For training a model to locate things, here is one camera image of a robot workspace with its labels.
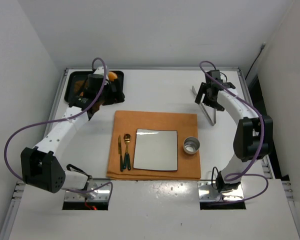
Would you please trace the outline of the round orange bread roll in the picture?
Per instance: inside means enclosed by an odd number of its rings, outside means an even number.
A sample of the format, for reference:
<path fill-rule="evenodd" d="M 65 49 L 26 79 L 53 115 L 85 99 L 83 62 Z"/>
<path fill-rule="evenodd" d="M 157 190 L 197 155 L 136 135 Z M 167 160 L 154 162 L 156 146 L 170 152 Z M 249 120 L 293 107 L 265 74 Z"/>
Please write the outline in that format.
<path fill-rule="evenodd" d="M 113 71 L 108 72 L 108 80 L 109 81 L 114 82 L 117 78 L 118 78 L 118 75 L 115 72 L 113 72 Z"/>

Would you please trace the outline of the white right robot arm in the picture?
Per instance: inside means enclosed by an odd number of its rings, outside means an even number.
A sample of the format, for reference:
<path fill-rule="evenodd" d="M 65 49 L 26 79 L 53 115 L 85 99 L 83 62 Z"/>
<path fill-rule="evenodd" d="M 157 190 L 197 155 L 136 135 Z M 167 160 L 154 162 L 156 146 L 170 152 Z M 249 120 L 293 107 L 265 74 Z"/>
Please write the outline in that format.
<path fill-rule="evenodd" d="M 242 172 L 273 150 L 273 120 L 270 116 L 259 116 L 254 109 L 238 97 L 236 87 L 223 82 L 200 84 L 195 101 L 217 111 L 227 111 L 237 125 L 233 140 L 234 154 L 216 177 L 215 187 L 219 193 L 228 192 L 241 183 Z"/>

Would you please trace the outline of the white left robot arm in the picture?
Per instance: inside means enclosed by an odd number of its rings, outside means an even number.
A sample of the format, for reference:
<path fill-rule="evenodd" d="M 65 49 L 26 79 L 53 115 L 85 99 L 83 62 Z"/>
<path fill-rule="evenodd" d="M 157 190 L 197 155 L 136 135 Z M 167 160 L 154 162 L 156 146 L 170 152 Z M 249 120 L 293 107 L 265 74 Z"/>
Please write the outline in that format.
<path fill-rule="evenodd" d="M 78 130 L 88 123 L 100 106 L 122 103 L 124 74 L 103 67 L 71 77 L 65 92 L 68 107 L 43 140 L 20 155 L 22 179 L 30 186 L 56 193 L 59 190 L 86 191 L 91 176 L 70 164 L 59 163 Z"/>

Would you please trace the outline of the metal serving tongs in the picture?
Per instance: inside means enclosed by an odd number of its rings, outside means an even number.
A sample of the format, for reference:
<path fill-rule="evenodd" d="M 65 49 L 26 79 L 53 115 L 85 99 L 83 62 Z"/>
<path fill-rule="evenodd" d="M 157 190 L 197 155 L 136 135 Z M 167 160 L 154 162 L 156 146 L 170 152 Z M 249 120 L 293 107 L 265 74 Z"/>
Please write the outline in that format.
<path fill-rule="evenodd" d="M 206 119 L 208 120 L 211 126 L 214 126 L 217 123 L 217 111 L 213 108 L 205 106 L 202 102 L 199 104 L 200 109 L 204 113 Z"/>

